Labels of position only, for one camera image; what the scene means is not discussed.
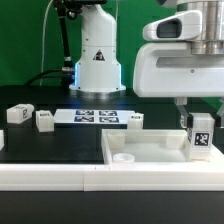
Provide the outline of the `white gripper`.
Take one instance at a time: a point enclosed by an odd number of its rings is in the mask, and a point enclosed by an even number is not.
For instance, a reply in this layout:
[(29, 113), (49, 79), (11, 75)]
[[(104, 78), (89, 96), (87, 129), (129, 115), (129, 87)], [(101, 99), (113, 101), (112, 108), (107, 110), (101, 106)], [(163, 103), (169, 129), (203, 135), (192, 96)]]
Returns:
[[(193, 55), (188, 43), (149, 43), (138, 51), (133, 90), (139, 97), (176, 97), (180, 125), (188, 128), (186, 97), (224, 96), (224, 55)], [(224, 128), (224, 98), (215, 126)]]

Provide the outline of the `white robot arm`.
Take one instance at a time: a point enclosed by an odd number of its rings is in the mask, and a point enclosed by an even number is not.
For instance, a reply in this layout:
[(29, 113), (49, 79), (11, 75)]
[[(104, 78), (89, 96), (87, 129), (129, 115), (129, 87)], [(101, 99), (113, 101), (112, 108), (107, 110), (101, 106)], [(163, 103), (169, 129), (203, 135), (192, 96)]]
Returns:
[[(171, 97), (182, 125), (202, 122), (187, 113), (189, 97), (224, 97), (224, 0), (159, 0), (175, 14), (147, 24), (136, 56), (133, 90), (139, 97)], [(116, 22), (101, 6), (82, 9), (82, 53), (71, 89), (88, 98), (123, 91), (116, 59)]]

